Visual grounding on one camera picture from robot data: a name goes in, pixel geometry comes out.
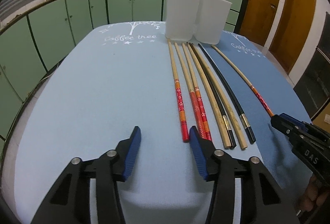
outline blue cloth on counter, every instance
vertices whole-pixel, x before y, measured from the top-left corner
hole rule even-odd
[[[141,147],[135,167],[126,183],[118,183],[126,223],[205,223],[213,182],[204,182],[199,176],[190,145],[182,142],[164,33],[164,22],[98,27],[50,78],[28,120],[15,162],[15,206],[22,223],[30,223],[73,157],[98,158],[128,138],[136,125],[141,128]],[[276,68],[262,55],[238,52],[231,43],[239,45],[224,32],[218,47],[255,84],[270,108],[308,121],[296,94]],[[246,48],[256,49],[250,42],[244,43]],[[239,146],[226,151],[234,158],[263,159],[280,185],[292,188],[289,194],[296,199],[310,174],[291,153],[285,136],[270,127],[269,116],[243,80],[214,50],[206,48],[237,95],[257,137],[257,143],[245,151]],[[176,53],[174,57],[190,128],[196,125],[194,112]],[[213,143],[223,149],[199,76],[197,81]],[[240,181],[236,183],[234,224],[240,220]]]

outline light blue tablecloth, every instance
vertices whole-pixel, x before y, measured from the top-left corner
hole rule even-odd
[[[32,220],[73,157],[98,158],[128,138],[135,125],[141,128],[141,148],[132,176],[118,184],[126,223],[205,222],[212,182],[199,176],[190,146],[181,139],[164,32],[164,22],[99,27],[73,49],[51,77],[33,109],[16,158],[14,197],[23,223]],[[249,41],[239,39],[245,52],[242,43],[226,32],[218,47],[246,74],[273,112],[309,121],[281,74]],[[247,85],[216,52],[209,47],[207,51],[227,78],[257,138],[245,151],[237,146],[227,152],[245,160],[258,156],[278,183],[290,190],[291,198],[297,198],[311,173],[291,153],[284,135],[270,127],[269,116]],[[193,109],[176,54],[175,58],[191,127],[195,125]],[[223,149],[199,76],[198,83],[214,145]],[[240,215],[240,181],[236,182],[234,224],[239,223]]]

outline screw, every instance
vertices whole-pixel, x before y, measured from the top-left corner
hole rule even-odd
[[[110,150],[110,151],[107,152],[107,155],[109,157],[114,157],[114,156],[117,155],[117,152],[114,149],[112,149],[112,150]]]
[[[215,156],[218,156],[218,157],[221,157],[221,156],[223,156],[225,153],[222,151],[222,150],[220,150],[220,149],[216,149],[215,151],[214,151],[214,155]]]
[[[73,165],[77,165],[78,163],[80,163],[80,158],[78,158],[78,157],[73,158],[73,159],[71,160],[71,163],[72,163]]]
[[[258,164],[260,163],[260,159],[258,157],[252,157],[251,162],[253,162],[254,164]]]

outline blue gripper pad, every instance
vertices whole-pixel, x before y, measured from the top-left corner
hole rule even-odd
[[[301,130],[305,131],[305,132],[308,132],[308,129],[306,128],[306,126],[299,120],[291,117],[290,115],[287,115],[285,113],[282,113],[280,115],[282,118],[284,118],[285,120],[293,123],[294,125],[298,126]]]
[[[189,143],[190,143],[190,147],[192,149],[192,153],[194,154],[194,157],[195,157],[198,172],[204,180],[207,180],[207,177],[209,174],[206,169],[206,158],[203,154],[201,145],[197,138],[197,136],[199,136],[199,133],[197,131],[196,126],[193,126],[192,128],[190,128],[189,136],[190,136]]]
[[[132,174],[136,156],[138,154],[141,144],[141,129],[138,126],[134,128],[133,133],[131,135],[131,139],[131,145],[125,158],[125,169],[123,173],[125,181]]]

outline human hand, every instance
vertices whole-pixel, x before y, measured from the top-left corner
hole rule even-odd
[[[301,211],[310,212],[314,208],[315,204],[317,206],[323,205],[330,193],[329,188],[319,188],[315,181],[316,176],[313,175],[308,183],[305,193],[300,198],[299,209]]]

